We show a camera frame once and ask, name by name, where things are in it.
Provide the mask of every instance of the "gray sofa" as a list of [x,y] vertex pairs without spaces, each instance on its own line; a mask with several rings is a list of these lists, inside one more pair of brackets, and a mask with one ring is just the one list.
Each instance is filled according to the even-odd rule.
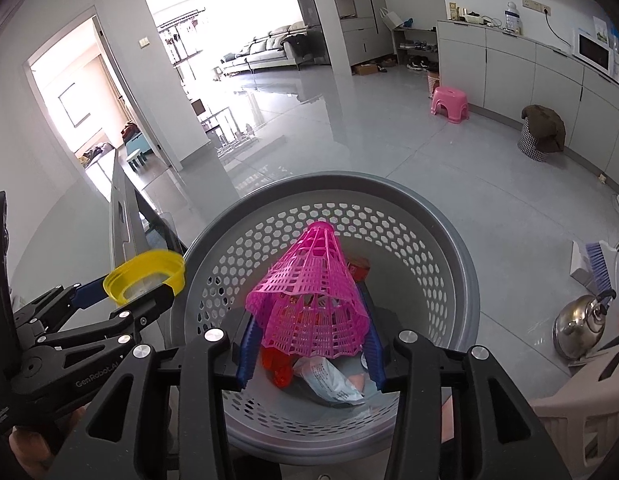
[[221,69],[225,74],[234,74],[258,68],[269,68],[272,66],[298,67],[302,62],[313,58],[312,54],[301,56],[295,52],[294,47],[287,41],[283,41],[288,36],[295,34],[307,35],[305,23],[296,22],[292,25],[275,28],[262,38],[253,38],[246,44],[241,52],[236,54],[236,59],[221,63]]

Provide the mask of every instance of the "shopping bag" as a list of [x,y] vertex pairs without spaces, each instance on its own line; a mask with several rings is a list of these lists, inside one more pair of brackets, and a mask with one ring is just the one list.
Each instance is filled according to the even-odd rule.
[[403,25],[403,20],[398,17],[398,14],[393,10],[388,10],[387,7],[381,7],[381,16],[389,30],[394,30]]

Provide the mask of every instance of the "person's hand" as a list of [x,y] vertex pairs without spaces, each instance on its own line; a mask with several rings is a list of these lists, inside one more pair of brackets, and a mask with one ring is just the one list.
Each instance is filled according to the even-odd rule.
[[[83,416],[84,410],[84,407],[78,408],[71,414],[66,428],[63,428],[65,435],[68,435],[74,429]],[[9,446],[12,448],[12,452],[22,468],[33,479],[42,480],[45,478],[54,460],[54,455],[52,455],[48,444],[41,434],[25,428],[14,428],[9,436]]]

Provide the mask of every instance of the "wall socket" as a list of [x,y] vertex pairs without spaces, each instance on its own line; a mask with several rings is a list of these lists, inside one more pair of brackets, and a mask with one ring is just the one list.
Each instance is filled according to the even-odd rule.
[[542,12],[545,14],[545,10],[547,9],[547,15],[551,16],[551,8],[550,6],[539,4],[534,0],[523,0],[523,7],[526,7],[531,10],[535,10],[536,12]]

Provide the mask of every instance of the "kitchen counter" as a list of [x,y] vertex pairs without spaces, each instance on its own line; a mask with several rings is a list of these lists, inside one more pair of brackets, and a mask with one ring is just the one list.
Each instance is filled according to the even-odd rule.
[[462,89],[477,112],[522,126],[530,104],[565,123],[566,153],[619,191],[619,85],[564,51],[472,23],[437,22],[441,84]]

